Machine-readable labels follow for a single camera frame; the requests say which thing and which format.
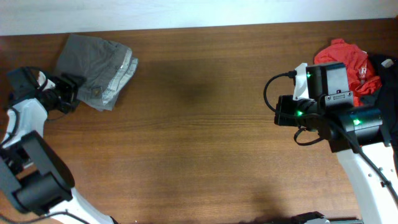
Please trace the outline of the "grey shorts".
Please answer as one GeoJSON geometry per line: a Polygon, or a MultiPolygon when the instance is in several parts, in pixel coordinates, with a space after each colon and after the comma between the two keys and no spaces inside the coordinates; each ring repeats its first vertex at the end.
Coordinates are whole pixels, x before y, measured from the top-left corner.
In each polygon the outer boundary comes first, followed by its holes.
{"type": "Polygon", "coordinates": [[[85,79],[77,99],[98,111],[111,111],[133,77],[139,60],[130,47],[99,37],[71,34],[60,54],[54,76],[63,73],[85,79]]]}

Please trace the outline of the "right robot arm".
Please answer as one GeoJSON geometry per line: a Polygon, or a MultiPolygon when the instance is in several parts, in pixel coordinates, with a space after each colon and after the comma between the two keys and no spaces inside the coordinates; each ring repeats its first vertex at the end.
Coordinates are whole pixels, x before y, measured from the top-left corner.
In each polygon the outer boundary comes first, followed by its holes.
{"type": "Polygon", "coordinates": [[[279,96],[274,122],[316,132],[309,145],[327,141],[353,187],[358,223],[397,223],[397,169],[387,123],[373,106],[356,107],[346,67],[341,62],[300,64],[285,77],[291,95],[279,96]]]}

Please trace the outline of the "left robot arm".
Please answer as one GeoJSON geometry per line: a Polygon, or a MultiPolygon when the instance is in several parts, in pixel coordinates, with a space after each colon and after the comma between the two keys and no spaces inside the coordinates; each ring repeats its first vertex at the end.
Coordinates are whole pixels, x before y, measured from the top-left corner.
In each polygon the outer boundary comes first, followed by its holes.
{"type": "Polygon", "coordinates": [[[86,79],[52,76],[37,67],[20,67],[6,76],[12,92],[1,142],[1,191],[8,201],[21,213],[36,214],[37,221],[116,223],[77,191],[71,171],[43,139],[48,113],[74,111],[86,79]]]}

